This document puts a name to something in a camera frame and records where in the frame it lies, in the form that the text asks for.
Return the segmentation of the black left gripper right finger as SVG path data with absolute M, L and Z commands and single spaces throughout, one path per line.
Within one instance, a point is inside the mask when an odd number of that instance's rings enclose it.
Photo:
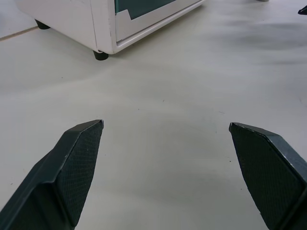
M 242 123 L 229 131 L 248 191 L 269 230 L 307 230 L 307 162 L 278 134 Z

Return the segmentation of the white toaster oven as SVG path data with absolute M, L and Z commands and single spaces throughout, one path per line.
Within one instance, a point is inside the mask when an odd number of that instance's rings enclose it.
M 120 0 L 15 0 L 22 12 L 42 30 L 52 28 L 93 50 L 97 60 L 129 47 L 205 0 L 166 0 L 159 8 L 143 10 Z

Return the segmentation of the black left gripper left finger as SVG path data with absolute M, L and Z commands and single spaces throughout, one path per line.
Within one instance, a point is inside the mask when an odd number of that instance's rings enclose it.
M 75 230 L 94 177 L 103 120 L 63 133 L 0 211 L 0 230 Z

